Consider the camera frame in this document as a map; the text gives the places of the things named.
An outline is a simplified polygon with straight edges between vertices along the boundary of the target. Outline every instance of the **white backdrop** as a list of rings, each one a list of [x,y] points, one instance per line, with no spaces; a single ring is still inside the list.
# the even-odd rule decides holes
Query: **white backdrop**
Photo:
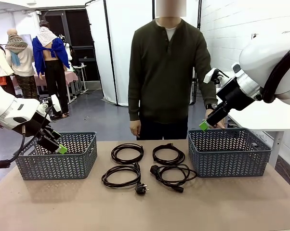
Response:
[[[135,30],[152,21],[152,0],[106,0],[115,81],[119,105],[128,106],[131,43]],[[103,0],[86,7],[95,42],[96,58],[105,99],[116,103]],[[197,26],[198,0],[187,0],[188,23]]]

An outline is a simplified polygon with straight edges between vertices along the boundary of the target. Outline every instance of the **wristwatch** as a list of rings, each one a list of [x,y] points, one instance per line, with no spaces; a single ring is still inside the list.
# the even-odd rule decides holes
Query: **wristwatch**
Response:
[[[208,109],[214,110],[214,109],[217,108],[217,106],[218,105],[216,103],[209,103],[209,104],[206,105],[206,110],[208,110]]]

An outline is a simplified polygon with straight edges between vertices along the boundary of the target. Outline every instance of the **blue shirt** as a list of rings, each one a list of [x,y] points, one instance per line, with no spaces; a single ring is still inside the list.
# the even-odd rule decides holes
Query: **blue shirt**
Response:
[[[65,46],[64,46],[63,41],[60,38],[55,38],[53,40],[51,49],[43,47],[37,37],[33,39],[32,43],[33,43],[33,52],[34,52],[34,59],[35,59],[35,68],[38,75],[39,73],[42,73],[44,75],[45,63],[44,63],[43,51],[45,50],[51,52],[52,58],[56,58],[57,56],[57,58],[60,59],[67,68],[70,68],[68,55],[65,50]]]

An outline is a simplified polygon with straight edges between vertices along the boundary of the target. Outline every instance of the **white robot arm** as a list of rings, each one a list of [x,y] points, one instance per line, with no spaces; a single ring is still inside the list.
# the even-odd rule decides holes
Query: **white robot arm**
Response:
[[[275,98],[290,104],[290,31],[274,36],[258,36],[242,51],[232,66],[235,77],[225,80],[212,69],[205,82],[224,83],[217,95],[223,101],[200,128],[216,125],[231,109],[243,110],[254,101],[272,103]]]
[[[42,104],[35,99],[18,99],[0,87],[0,127],[14,130],[26,137],[35,136],[37,144],[51,152],[65,153],[67,150],[57,140],[60,135],[50,126],[50,116],[46,113],[51,107],[60,111],[55,95]],[[8,160],[0,161],[0,168],[9,167]]]

